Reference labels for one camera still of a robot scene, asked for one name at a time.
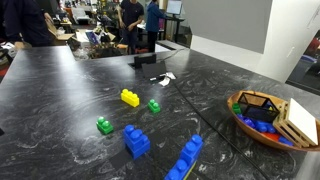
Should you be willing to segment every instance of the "orange bowl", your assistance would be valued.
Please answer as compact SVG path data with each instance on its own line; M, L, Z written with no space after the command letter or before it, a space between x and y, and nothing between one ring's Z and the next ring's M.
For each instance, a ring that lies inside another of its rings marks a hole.
M270 98L270 100L275 104L281 104L282 102L284 102L285 100L280 99L278 97L275 96L271 96L269 94L265 94L265 93L261 93L261 92L255 92L255 91L238 91L237 93L233 94L232 96L230 96L228 98L228 107L229 110L231 111L234 120L237 122L237 124L240 126L240 128L246 133L248 134L250 137L252 137L253 139L277 148L277 149L282 149L282 150L297 150L297 151L320 151L320 145L318 146L310 146L310 147L297 147L297 146L288 146L286 144L274 141L266 136L264 136L263 134L261 134L260 132L256 131L255 129L247 126L241 119L238 118L238 116L233 112L232 109L232 105L236 102L238 102L239 97L241 96L242 93L249 93L249 94L255 94L255 95L259 95L259 96L263 96L263 97L267 97ZM319 120L316 120L316 124L317 124L317 132L318 132L318 139L320 139L320 122Z

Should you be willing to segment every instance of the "stacked blue lego bricks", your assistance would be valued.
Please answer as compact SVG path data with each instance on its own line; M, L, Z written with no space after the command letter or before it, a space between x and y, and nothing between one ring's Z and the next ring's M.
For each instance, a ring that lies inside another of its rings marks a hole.
M237 114L238 118L241 119L246 125L249 127L259 131L260 133L271 133L271 134L278 134L277 130L273 127L271 123L263 122L263 121L257 121L250 119L248 117L242 116L242 114ZM281 142L283 144L286 144L288 146L293 146L293 143L289 141L287 138L280 136L280 138L277 140L278 142Z
M127 125L123 131L124 142L131 151L133 159L137 159L150 149L150 141L141 129Z
M199 135L193 135L180 153L179 160L166 175L165 180L182 180L192 168L203 146L202 138Z

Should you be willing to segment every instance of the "computer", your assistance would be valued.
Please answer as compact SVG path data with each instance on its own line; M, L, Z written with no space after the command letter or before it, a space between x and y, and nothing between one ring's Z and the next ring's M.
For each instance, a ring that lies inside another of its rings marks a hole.
M181 0L169 0L167 6L167 13L173 15L180 15L182 9Z

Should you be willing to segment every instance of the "white paper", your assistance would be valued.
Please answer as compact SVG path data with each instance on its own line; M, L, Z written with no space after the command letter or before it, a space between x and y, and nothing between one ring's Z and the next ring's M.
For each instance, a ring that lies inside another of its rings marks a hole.
M170 83L170 78L165 77L163 81L159 82L162 86L167 86Z
M176 79L176 76L172 72L167 72L166 76L169 77L170 79Z

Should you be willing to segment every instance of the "yellow lego brick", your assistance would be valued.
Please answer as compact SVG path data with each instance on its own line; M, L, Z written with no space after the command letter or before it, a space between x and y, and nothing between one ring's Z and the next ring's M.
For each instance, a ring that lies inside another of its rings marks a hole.
M137 94L133 94L128 89L122 90L121 93L121 100L128 103L129 105L133 107L137 107L140 104L140 99Z
M191 166L191 168L189 169L189 171L187 172L187 174L186 174L186 176L183 178L183 180L188 179L188 177L189 177L189 175L190 175L190 173L191 173L192 169L193 169L193 168L194 168L194 166L196 165L196 162L197 162L197 161L195 161L195 162L193 163L193 165Z

